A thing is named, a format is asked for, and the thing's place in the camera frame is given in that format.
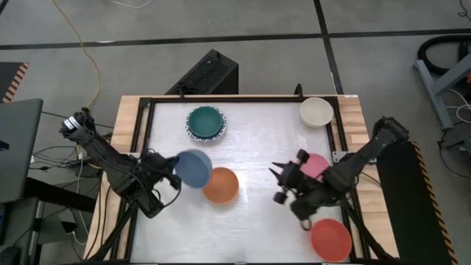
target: white bowl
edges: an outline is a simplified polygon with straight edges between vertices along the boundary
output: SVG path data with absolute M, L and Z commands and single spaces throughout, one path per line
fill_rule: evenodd
M 306 99 L 301 104 L 301 119 L 309 127 L 322 127 L 332 121 L 333 108 L 320 98 Z

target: bowl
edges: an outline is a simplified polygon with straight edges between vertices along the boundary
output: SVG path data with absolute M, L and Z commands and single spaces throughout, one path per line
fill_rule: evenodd
M 203 188 L 209 183 L 213 166 L 210 158 L 199 150 L 180 152 L 175 173 L 192 188 Z
M 213 110 L 216 110 L 220 117 L 222 118 L 222 126 L 221 128 L 219 129 L 219 131 L 215 134 L 215 135 L 212 135 L 213 133 L 208 133 L 208 135 L 212 135 L 211 137 L 207 138 L 207 137 L 201 137 L 201 135 L 203 135 L 202 133 L 198 133 L 198 132 L 194 132 L 195 128 L 193 128 L 193 125 L 190 126 L 190 121 L 192 122 L 191 124 L 194 124 L 194 119 L 195 119 L 195 115 L 199 115 L 199 114 L 193 114 L 195 111 L 197 111 L 199 108 L 191 111 L 188 116 L 186 117 L 186 123 L 185 123 L 185 128 L 186 128 L 186 133 L 188 134 L 188 136 L 190 136 L 191 139 L 195 140 L 195 141 L 199 141 L 199 142 L 209 142 L 209 141 L 215 141 L 216 139 L 218 139 L 221 135 L 224 134 L 224 132 L 226 131 L 226 127 L 227 127 L 227 119 L 226 119 L 226 116 L 223 114 L 223 112 L 218 109 L 217 107 L 209 107 L 209 108 L 212 108 Z
M 188 117 L 188 128 L 196 137 L 212 138 L 222 128 L 224 119 L 214 107 L 198 107 Z
M 324 261 L 341 262 L 352 250 L 352 237 L 341 222 L 322 219 L 312 227 L 311 244 Z
M 232 170 L 219 167 L 213 169 L 209 183 L 203 188 L 203 194 L 211 202 L 224 204 L 231 202 L 238 193 L 238 179 Z
M 316 179 L 318 181 L 322 181 L 322 175 L 324 170 L 329 167 L 329 162 L 321 155 L 310 153 L 309 159 L 301 166 L 302 173 Z
M 332 121 L 333 108 L 324 99 L 313 97 L 306 99 L 300 108 L 301 119 L 309 127 L 322 127 Z

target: black speaker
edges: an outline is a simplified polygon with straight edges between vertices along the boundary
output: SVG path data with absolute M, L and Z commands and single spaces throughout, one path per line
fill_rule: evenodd
M 238 64 L 211 49 L 166 95 L 238 94 Z

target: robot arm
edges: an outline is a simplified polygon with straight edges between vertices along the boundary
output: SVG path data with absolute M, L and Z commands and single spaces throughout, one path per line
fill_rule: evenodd
M 287 164 L 274 163 L 283 168 L 281 174 L 271 170 L 283 189 L 275 194 L 274 200 L 283 204 L 286 193 L 293 191 L 296 199 L 291 204 L 291 210 L 300 221 L 304 221 L 315 214 L 320 206 L 333 205 L 345 198 L 365 165 L 377 158 L 385 148 L 407 140 L 406 128 L 393 118 L 383 117 L 375 125 L 372 140 L 358 152 L 345 156 L 339 163 L 324 170 L 322 182 L 301 172 L 301 165 L 309 159 L 309 154 L 301 149 L 297 154 L 299 164 L 291 161 Z
M 152 193 L 155 183 L 165 178 L 173 188 L 180 189 L 180 178 L 172 174 L 178 158 L 163 158 L 152 152 L 143 152 L 140 159 L 120 154 L 97 133 L 86 108 L 66 119 L 60 133 L 85 149 L 107 173 L 111 188 L 130 205 L 137 204 L 148 218 L 164 207 Z

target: orange striped tape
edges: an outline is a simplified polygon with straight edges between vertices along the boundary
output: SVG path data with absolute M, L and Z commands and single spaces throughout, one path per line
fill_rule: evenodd
M 458 260 L 456 259 L 455 251 L 453 250 L 453 245 L 451 244 L 450 236 L 448 235 L 447 227 L 445 222 L 443 221 L 442 213 L 440 212 L 439 204 L 436 202 L 435 192 L 433 191 L 432 182 L 427 173 L 427 169 L 425 168 L 425 163 L 420 153 L 419 145 L 415 142 L 411 142 L 414 145 L 414 150 L 417 154 L 417 159 L 419 160 L 419 165 L 422 170 L 422 175 L 424 177 L 425 185 L 427 186 L 428 192 L 430 193 L 430 200 L 432 201 L 432 206 L 435 209 L 436 218 L 438 219 L 440 228 L 442 229 L 443 240 L 445 241 L 445 245 L 447 246 L 448 254 L 451 258 L 452 265 L 458 265 Z
M 7 92 L 3 96 L 1 100 L 3 103 L 8 103 L 13 100 L 13 97 L 20 86 L 21 80 L 23 80 L 26 71 L 28 71 L 29 63 L 23 63 L 20 68 L 16 71 L 15 76 L 13 77 L 13 81 L 11 82 Z

